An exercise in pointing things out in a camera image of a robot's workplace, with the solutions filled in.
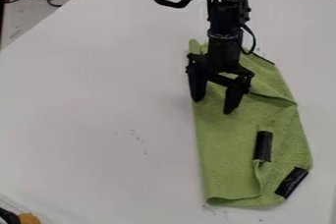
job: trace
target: green towel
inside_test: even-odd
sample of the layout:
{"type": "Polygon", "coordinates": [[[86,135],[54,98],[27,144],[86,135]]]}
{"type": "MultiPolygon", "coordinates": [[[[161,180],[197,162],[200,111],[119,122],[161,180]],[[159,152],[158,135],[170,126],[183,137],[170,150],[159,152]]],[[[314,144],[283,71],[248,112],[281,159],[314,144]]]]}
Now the green towel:
{"type": "MultiPolygon", "coordinates": [[[[191,40],[190,51],[205,54],[207,45],[191,40]]],[[[298,105],[275,65],[255,55],[242,55],[241,64],[255,77],[232,114],[223,114],[226,87],[218,84],[208,83],[205,99],[194,103],[206,200],[245,207],[279,204],[285,199],[275,192],[284,179],[296,167],[312,167],[298,105]],[[259,131],[273,133],[271,162],[253,160],[259,131]]]]}

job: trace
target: towel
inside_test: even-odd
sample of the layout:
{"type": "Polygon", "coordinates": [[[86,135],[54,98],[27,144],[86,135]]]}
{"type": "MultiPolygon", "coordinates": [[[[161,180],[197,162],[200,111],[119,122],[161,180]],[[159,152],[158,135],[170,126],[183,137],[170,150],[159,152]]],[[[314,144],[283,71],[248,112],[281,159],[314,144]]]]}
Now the towel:
{"type": "MultiPolygon", "coordinates": [[[[190,51],[205,54],[207,45],[191,40],[190,51]]],[[[298,104],[276,66],[256,55],[242,55],[241,64],[255,77],[238,109],[224,115],[226,87],[210,82],[205,99],[193,105],[206,201],[276,205],[306,176],[312,158],[298,104]],[[272,138],[268,158],[256,154],[259,136],[261,145],[262,136],[272,138]]]]}

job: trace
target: black tag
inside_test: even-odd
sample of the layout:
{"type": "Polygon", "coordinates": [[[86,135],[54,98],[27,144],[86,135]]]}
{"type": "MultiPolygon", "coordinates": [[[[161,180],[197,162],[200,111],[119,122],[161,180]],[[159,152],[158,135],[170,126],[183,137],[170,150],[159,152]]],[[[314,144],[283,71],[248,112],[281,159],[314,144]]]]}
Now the black tag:
{"type": "Polygon", "coordinates": [[[307,176],[308,171],[302,168],[294,168],[294,170],[286,177],[280,184],[279,188],[275,191],[276,194],[283,198],[288,198],[298,185],[307,176]]]}
{"type": "Polygon", "coordinates": [[[256,136],[254,159],[271,162],[273,134],[258,132],[256,136]]]}

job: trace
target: floor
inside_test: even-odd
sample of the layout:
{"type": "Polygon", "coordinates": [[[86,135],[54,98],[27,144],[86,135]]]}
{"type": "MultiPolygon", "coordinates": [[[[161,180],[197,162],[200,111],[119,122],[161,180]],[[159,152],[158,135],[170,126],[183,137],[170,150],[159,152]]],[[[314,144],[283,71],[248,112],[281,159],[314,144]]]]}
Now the floor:
{"type": "MultiPolygon", "coordinates": [[[[63,4],[69,0],[55,0],[63,4]]],[[[46,0],[21,0],[6,4],[2,48],[13,43],[25,32],[54,13],[57,8],[50,6],[46,0]]]]}

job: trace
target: white tabletop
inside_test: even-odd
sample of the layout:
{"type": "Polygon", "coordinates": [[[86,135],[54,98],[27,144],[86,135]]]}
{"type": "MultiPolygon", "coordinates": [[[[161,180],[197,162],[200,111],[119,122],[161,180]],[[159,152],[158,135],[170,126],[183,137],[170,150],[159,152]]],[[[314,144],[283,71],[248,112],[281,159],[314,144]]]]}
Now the white tabletop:
{"type": "Polygon", "coordinates": [[[314,170],[271,209],[204,206],[190,38],[205,1],[72,0],[0,60],[0,194],[53,223],[329,223],[336,186],[336,0],[251,0],[260,49],[293,90],[314,170]]]}

